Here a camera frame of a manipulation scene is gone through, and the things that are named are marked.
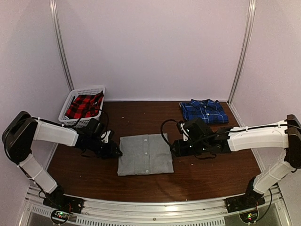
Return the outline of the grey long sleeve shirt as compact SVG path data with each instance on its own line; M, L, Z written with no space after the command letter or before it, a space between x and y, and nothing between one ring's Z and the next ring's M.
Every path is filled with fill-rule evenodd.
M167 134L121 137L118 176L174 173Z

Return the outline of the blue plaid shirt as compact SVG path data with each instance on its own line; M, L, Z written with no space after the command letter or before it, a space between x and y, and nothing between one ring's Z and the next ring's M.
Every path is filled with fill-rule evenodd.
M180 102L179 106L186 121L201 118L206 124L226 124L229 122L229 118L218 100L191 99L189 102Z

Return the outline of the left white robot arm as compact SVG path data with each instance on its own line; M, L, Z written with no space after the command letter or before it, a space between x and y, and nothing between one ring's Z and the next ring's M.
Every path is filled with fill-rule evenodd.
M90 150L98 158L110 159L123 155L112 140L113 134L96 118L91 118L86 126L77 128L76 123L64 126L21 111L1 138L7 158L29 176L57 209L63 209L68 204L64 190L33 156L33 141L75 147L83 152Z

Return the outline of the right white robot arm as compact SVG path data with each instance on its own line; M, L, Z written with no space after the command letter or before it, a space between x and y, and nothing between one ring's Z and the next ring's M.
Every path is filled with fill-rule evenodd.
M275 183L288 173L301 167L301 123L293 114L283 121L254 127L220 128L216 132L196 118L184 123L178 122L177 128L182 139L170 145L170 151L177 157L210 153L232 153L246 149L278 147L284 151L278 161L252 178L241 204L250 208Z

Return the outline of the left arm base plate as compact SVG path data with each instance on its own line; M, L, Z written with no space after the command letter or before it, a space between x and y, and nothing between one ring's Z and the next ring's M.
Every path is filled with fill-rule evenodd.
M64 196L62 204L54 204L54 202L50 201L48 198L45 198L43 201L43 205L51 207L56 210L63 210L68 213L77 213L80 214L82 212L84 200L81 198Z

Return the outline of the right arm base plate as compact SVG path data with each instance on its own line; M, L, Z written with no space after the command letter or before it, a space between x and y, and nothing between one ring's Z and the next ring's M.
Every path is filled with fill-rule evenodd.
M244 195L234 196L225 199L225 204L228 213L242 211L246 209L255 208L258 205L265 204L265 200L263 197L260 198L252 198Z

